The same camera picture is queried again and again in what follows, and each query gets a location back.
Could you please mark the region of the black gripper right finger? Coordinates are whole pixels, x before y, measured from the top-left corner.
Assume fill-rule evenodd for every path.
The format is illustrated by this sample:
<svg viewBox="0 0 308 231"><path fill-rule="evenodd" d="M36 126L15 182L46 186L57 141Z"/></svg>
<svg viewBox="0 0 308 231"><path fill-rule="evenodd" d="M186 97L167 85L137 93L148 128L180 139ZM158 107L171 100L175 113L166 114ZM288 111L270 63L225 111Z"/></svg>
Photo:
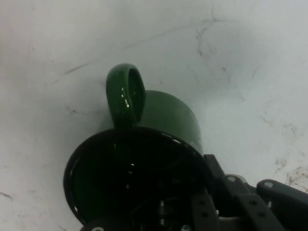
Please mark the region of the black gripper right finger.
<svg viewBox="0 0 308 231"><path fill-rule="evenodd" d="M254 231L306 231L308 194L275 180L250 186L236 175L227 175L216 157L204 155L209 171L209 192L220 215L240 217Z"/></svg>

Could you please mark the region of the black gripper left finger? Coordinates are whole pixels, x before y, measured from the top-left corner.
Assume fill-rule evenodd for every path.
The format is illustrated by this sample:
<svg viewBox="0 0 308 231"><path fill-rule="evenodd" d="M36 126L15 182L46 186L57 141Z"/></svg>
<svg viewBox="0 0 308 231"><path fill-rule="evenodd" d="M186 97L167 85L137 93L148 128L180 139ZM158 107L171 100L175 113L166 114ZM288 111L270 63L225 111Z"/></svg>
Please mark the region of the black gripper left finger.
<svg viewBox="0 0 308 231"><path fill-rule="evenodd" d="M220 224L211 195L196 194L191 197L193 227L195 231L219 231Z"/></svg>

